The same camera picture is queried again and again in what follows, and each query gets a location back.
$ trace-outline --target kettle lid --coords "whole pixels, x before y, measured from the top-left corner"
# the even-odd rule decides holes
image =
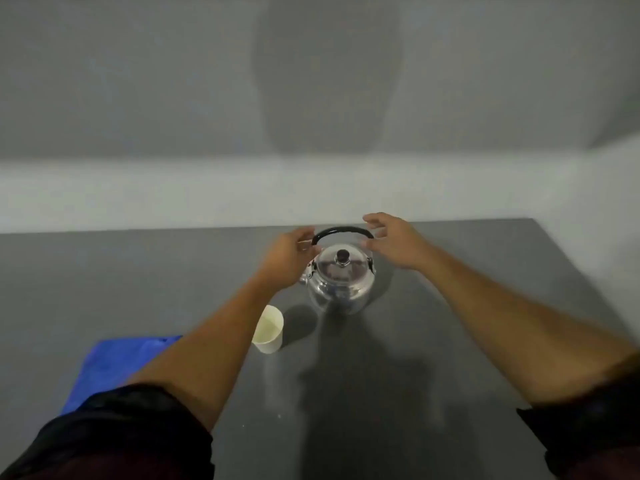
[[[316,256],[318,274],[338,285],[361,281],[371,272],[370,258],[354,244],[334,244]]]

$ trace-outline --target kettle handle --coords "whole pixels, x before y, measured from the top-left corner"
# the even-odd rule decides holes
[[[320,239],[322,239],[323,237],[327,237],[328,235],[336,234],[338,232],[356,232],[358,234],[362,234],[368,237],[369,239],[373,239],[373,234],[370,233],[368,230],[363,229],[362,227],[338,226],[338,227],[329,227],[329,229],[325,229],[318,232],[314,236],[314,238],[311,240],[311,245],[315,246],[318,243],[318,241],[320,241]]]

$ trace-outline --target blue cloth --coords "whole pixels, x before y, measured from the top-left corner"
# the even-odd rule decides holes
[[[75,411],[92,394],[121,386],[130,375],[179,338],[180,335],[98,342],[85,357],[62,414]]]

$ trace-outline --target person's left hand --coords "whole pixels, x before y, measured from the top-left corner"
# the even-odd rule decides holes
[[[276,291],[293,286],[321,250],[320,246],[311,246],[314,234],[313,227],[280,234],[267,251],[258,274]]]

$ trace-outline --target silver kettle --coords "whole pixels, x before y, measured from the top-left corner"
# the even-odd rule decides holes
[[[357,232],[373,239],[366,229],[340,226],[317,233],[311,243],[315,246],[323,237],[338,232]],[[355,244],[334,244],[307,265],[300,282],[307,286],[311,302],[321,312],[349,315],[367,304],[375,277],[371,253]]]

